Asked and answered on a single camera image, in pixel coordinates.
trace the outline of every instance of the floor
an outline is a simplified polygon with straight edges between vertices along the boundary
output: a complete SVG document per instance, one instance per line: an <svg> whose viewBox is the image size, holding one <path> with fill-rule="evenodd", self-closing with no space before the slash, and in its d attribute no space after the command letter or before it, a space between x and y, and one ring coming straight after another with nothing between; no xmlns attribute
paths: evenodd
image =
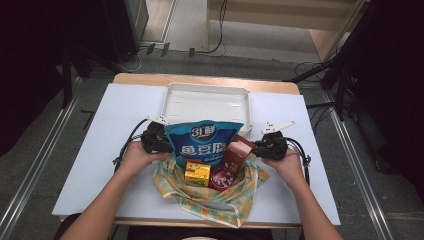
<svg viewBox="0 0 424 240"><path fill-rule="evenodd" d="M202 49L205 35L204 22L201 21L204 19L202 17L202 11L205 11L204 2L177 0L166 33L158 34L146 43L153 41L160 43L163 40L162 42L170 42L170 49L173 50L186 51L191 47ZM211 47L217 42L217 36L216 32L212 34ZM145 52L140 52L141 54L134 56L122 66L137 73L190 74L278 81L294 77L295 69L300 73L313 66L298 63L318 62L311 39L307 31L302 29L274 27L266 29L251 24L235 25L224 22L223 36L226 48L224 57L199 55L189 58L188 53L184 52L169 52L168 56L161 57L160 51L148 56ZM216 55L224 53L223 48L220 51L216 52ZM78 98L69 119L47 156L48 161L33 186L31 197L24 199L25 207L9 233L9 239L52 238L59 225L58 219L51 216L51 210L87 132L87 128L84 128L90 122L87 111L95 112L107 84L112 82L114 77L114 74L104 67L92 64L93 76L91 79L82 79L79 90L75 91L78 93ZM306 103L326 101L326 95L316 83L317 78L313 77L311 80L315 82L304 81L299 84ZM42 148L51 127L61 113L61 99L61 94L53 99L27 129L15 148L0 157L0 214L3 215L7 211L10 200L19 189L34 159L37 159L39 149ZM315 109L309 112L311 126L319 122L316 140L342 221L342 225L338 227L339 231L345 239L384 239L378 235L373 225L364 195L358 187L360 183L355 178L346 157L334 119L331 115L327 115L328 109L318 109L315 117L314 112ZM321 113L322 116L328 117L318 121ZM424 204L417 197L414 186L400 175L387 175L376 170L373 154L361 129L349 118L346 118L344 124L390 228L392 238L387 239L424 239L424 228L422 228ZM3 227L2 220L0 230L3 230ZM124 239L125 230L125 226L120 228L115 239ZM274 239L298 239L299 231L275 230L273 234Z"/></svg>

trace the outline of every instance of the plastic bag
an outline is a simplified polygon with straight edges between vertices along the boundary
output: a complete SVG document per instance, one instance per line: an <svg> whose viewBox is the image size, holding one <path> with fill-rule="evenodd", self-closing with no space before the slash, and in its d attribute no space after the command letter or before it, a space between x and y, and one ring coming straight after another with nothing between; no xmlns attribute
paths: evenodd
<svg viewBox="0 0 424 240"><path fill-rule="evenodd" d="M158 163L153 180L164 198L175 197L181 209L233 228L239 228L249 216L256 189L269 175L256 165L251 154L232 187L225 191L189 186L184 182L184 169L173 157Z"/></svg>

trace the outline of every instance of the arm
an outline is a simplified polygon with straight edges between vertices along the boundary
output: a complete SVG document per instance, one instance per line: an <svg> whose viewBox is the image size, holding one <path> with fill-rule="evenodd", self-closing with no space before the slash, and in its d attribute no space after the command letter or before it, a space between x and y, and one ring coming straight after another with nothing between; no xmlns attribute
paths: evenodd
<svg viewBox="0 0 424 240"><path fill-rule="evenodd" d="M163 153L146 153L140 142L130 143L119 169L61 239L107 239L115 213L131 181L147 165L166 156Z"/></svg>
<svg viewBox="0 0 424 240"><path fill-rule="evenodd" d="M288 149L286 156L275 161L263 158L262 161L275 168L293 191L299 209L300 219L305 233L305 239L342 239L336 228L328 220L319 206L314 194L306 183L299 155Z"/></svg>

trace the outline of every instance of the hand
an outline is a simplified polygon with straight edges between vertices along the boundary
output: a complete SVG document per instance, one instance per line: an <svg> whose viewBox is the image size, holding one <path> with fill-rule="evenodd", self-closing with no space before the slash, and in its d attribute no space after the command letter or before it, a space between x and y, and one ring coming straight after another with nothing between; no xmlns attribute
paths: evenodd
<svg viewBox="0 0 424 240"><path fill-rule="evenodd" d="M288 148L286 155L281 160L262 158L262 162L277 170L278 175L290 188L299 181L305 182L299 154L293 149Z"/></svg>
<svg viewBox="0 0 424 240"><path fill-rule="evenodd" d="M129 177L135 177L153 161L164 159L167 156L167 153L147 153L141 142L131 142L128 144L127 151L118 171L123 172Z"/></svg>

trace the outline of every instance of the white table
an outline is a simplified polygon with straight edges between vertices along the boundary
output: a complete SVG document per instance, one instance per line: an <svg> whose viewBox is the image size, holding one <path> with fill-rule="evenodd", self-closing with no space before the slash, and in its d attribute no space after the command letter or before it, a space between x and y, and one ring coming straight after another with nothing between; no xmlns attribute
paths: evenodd
<svg viewBox="0 0 424 240"><path fill-rule="evenodd" d="M151 81L156 77L166 78L167 81L178 80L178 76L172 75L139 76ZM134 78L137 75L120 77ZM253 85L261 84L257 81L250 82ZM262 83L264 86L274 84ZM53 209L53 215L64 218L82 212L91 203L113 175L112 160L119 155L135 125L147 115L160 114L165 93L165 86L116 83L108 86ZM340 225L303 96L251 91L250 104L253 129L246 137L249 140L261 139L260 130L267 122L296 122L294 126L284 129L283 134L300 142L306 154L312 157L309 171L312 191L330 221L334 225ZM141 133L147 125L148 123L142 125L138 132ZM290 189L274 169L259 160L258 164L270 174L270 179L258 189L253 209L242 227L300 226L300 217ZM116 214L117 224L223 227L184 212L175 199L163 199L153 183L155 167L156 164L150 165L130 185Z"/></svg>

